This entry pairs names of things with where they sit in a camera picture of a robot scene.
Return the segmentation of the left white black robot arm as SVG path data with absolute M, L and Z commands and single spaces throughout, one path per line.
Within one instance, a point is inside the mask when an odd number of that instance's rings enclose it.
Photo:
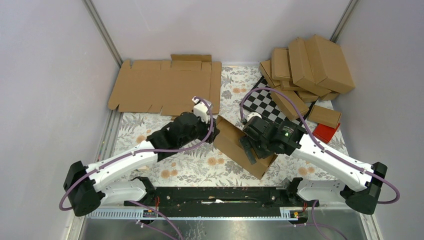
M 82 217 L 107 204 L 139 201 L 148 206 L 155 192 L 142 180 L 116 182 L 135 169 L 152 166 L 172 155 L 211 144 L 219 130 L 210 114 L 184 112 L 146 137 L 133 148 L 114 157 L 84 165 L 72 163 L 67 172 L 59 209 Z

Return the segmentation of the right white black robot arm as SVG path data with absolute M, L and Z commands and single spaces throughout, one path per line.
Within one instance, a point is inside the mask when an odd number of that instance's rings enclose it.
M 374 214 L 382 179 L 388 169 L 386 165 L 364 163 L 340 153 L 313 140 L 305 128 L 289 120 L 278 124 L 252 113 L 242 123 L 244 136 L 239 141 L 251 164 L 271 155 L 287 155 L 308 161 L 336 178 L 308 180 L 295 177 L 286 180 L 284 200 L 291 205 L 299 206 L 315 200 L 339 202 L 359 213 Z

